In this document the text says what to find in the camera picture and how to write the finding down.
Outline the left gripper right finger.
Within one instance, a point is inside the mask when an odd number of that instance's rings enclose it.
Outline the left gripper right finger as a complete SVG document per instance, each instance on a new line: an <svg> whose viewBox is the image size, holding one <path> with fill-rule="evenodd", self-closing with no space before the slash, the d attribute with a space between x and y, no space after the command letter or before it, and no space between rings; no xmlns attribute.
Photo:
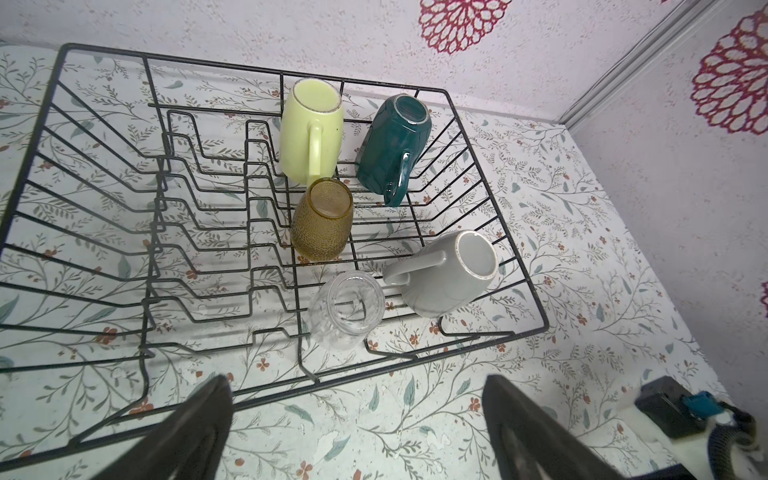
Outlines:
<svg viewBox="0 0 768 480"><path fill-rule="evenodd" d="M487 377L482 409L503 479L622 477L501 375Z"/></svg>

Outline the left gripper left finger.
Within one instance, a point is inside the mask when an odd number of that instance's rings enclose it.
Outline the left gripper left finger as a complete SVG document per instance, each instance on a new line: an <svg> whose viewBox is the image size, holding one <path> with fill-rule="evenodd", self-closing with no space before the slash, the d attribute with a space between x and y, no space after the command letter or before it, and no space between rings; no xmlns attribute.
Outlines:
<svg viewBox="0 0 768 480"><path fill-rule="evenodd" d="M210 378L98 479L213 479L233 419L229 380Z"/></svg>

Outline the grey mug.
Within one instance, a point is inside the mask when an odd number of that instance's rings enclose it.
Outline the grey mug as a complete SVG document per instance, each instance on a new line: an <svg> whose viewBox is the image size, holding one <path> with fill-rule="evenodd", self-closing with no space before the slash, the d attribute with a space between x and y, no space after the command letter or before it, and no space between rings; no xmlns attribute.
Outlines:
<svg viewBox="0 0 768 480"><path fill-rule="evenodd" d="M480 296L498 269L490 241L476 231L462 230L442 235L417 254L386 266L382 279L400 288L416 314L438 318Z"/></svg>

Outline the clear glass cup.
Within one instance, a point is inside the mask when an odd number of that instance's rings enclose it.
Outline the clear glass cup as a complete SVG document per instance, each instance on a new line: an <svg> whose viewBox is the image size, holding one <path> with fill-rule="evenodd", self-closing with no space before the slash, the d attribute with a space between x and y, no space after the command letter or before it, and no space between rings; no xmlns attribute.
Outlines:
<svg viewBox="0 0 768 480"><path fill-rule="evenodd" d="M315 295L306 311L310 339L326 349L345 351L360 344L382 321L385 295L368 273L336 275Z"/></svg>

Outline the amber glass cup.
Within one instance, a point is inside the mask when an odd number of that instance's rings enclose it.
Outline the amber glass cup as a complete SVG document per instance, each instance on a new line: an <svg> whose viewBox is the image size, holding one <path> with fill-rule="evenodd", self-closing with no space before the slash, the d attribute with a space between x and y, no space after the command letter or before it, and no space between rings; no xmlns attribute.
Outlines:
<svg viewBox="0 0 768 480"><path fill-rule="evenodd" d="M354 218L354 201L341 181L313 182L301 198L290 228L293 248L306 259L330 261L344 250Z"/></svg>

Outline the light green mug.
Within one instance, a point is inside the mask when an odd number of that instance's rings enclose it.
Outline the light green mug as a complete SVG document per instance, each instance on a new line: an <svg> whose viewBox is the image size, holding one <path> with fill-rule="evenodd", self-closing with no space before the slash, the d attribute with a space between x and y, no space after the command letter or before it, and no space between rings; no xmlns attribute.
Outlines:
<svg viewBox="0 0 768 480"><path fill-rule="evenodd" d="M279 165L300 185L334 175L343 136L342 96L330 83L303 78L292 88L281 118Z"/></svg>

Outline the dark green mug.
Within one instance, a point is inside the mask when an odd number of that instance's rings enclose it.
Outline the dark green mug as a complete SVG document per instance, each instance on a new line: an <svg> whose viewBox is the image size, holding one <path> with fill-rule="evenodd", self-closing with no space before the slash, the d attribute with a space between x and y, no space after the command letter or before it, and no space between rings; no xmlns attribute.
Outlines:
<svg viewBox="0 0 768 480"><path fill-rule="evenodd" d="M355 165L356 178L381 195L385 206L401 205L431 129L428 108L408 94L392 96L378 109Z"/></svg>

